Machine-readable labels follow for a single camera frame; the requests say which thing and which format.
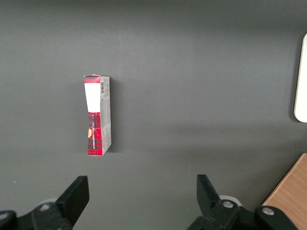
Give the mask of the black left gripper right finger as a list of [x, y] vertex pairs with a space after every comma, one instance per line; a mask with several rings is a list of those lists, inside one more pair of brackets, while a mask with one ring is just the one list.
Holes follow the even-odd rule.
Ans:
[[205, 174], [197, 175], [197, 201], [202, 213], [189, 230], [296, 230], [280, 209], [259, 206], [251, 212], [230, 199], [221, 199]]

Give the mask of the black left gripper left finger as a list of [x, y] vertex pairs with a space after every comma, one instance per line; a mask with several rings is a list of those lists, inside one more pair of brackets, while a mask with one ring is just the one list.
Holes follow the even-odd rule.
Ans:
[[29, 213], [0, 212], [2, 230], [71, 230], [89, 202], [87, 176], [78, 176], [54, 202], [44, 202]]

